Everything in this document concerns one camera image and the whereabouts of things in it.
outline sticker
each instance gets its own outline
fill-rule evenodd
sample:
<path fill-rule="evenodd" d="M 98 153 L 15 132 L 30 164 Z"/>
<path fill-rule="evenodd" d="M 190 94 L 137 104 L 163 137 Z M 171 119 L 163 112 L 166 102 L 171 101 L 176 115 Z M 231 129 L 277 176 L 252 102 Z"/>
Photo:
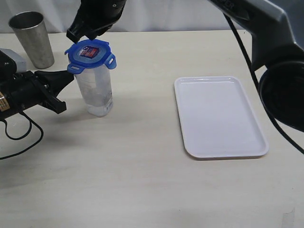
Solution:
<path fill-rule="evenodd" d="M 5 96 L 0 92 L 0 111 L 4 112 L 8 109 L 10 109 L 9 103 Z"/>
<path fill-rule="evenodd" d="M 99 48 L 86 46 L 83 49 L 81 49 L 80 56 L 86 58 L 94 58 L 97 56 L 98 53 L 99 53 Z"/>

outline stainless steel cup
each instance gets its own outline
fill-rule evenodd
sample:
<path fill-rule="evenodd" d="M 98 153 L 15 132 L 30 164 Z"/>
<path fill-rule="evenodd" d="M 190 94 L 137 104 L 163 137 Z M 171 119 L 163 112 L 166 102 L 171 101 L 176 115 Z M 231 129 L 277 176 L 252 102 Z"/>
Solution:
<path fill-rule="evenodd" d="M 54 64 L 52 47 L 41 13 L 19 13 L 9 20 L 9 26 L 36 68 L 45 69 Z"/>

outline white table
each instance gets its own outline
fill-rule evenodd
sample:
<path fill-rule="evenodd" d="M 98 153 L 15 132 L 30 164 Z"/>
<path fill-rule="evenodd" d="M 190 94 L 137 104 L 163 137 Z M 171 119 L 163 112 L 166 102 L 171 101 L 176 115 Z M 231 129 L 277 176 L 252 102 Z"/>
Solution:
<path fill-rule="evenodd" d="M 250 50 L 250 35 L 240 33 Z M 104 118 L 87 114 L 75 81 L 59 96 L 66 112 L 27 111 L 45 138 L 0 161 L 1 228 L 304 227 L 304 156 L 267 119 L 230 31 L 101 38 L 118 62 L 112 111 Z M 50 40 L 56 63 L 48 70 L 66 69 L 71 42 L 65 34 Z M 26 56 L 14 34 L 0 34 L 0 45 Z M 34 70 L 29 60 L 28 66 Z M 239 78 L 249 96 L 270 145 L 260 159 L 195 161 L 183 148 L 174 80 L 222 75 Z M 19 116 L 8 120 L 13 135 L 28 127 Z M 303 141 L 303 134 L 285 129 Z M 38 137 L 34 130 L 22 143 L 11 142 L 3 131 L 1 156 Z"/>

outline clear plastic container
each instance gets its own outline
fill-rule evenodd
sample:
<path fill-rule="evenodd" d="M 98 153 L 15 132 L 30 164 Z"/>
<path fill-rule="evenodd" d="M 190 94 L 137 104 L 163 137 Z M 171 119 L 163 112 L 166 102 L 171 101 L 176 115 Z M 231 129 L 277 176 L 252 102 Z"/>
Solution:
<path fill-rule="evenodd" d="M 67 53 L 67 70 L 77 79 L 87 111 L 98 117 L 107 115 L 113 106 L 110 69 L 116 68 L 109 43 L 84 40 L 73 44 Z"/>
<path fill-rule="evenodd" d="M 75 75 L 87 111 L 95 116 L 107 115 L 113 107 L 110 70 L 105 66 L 84 69 Z"/>

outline table surface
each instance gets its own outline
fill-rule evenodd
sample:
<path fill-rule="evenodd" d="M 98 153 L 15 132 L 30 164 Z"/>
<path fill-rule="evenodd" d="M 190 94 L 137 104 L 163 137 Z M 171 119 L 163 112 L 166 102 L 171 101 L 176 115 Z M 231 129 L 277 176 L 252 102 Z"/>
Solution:
<path fill-rule="evenodd" d="M 240 31 L 249 52 L 251 37 Z M 304 156 L 271 125 L 230 31 L 107 33 L 118 67 L 111 72 L 114 107 L 104 118 L 88 114 L 71 83 L 59 96 L 67 111 L 40 106 L 26 113 L 45 131 L 27 153 L 0 161 L 2 228 L 302 228 Z M 64 70 L 65 34 L 50 34 L 55 64 Z M 27 59 L 14 34 L 1 48 Z M 237 77 L 269 141 L 259 159 L 196 161 L 183 147 L 173 90 L 181 76 Z M 8 119 L 17 136 L 28 123 Z M 21 142 L 0 132 L 0 155 Z M 284 127 L 298 142 L 303 135 Z"/>

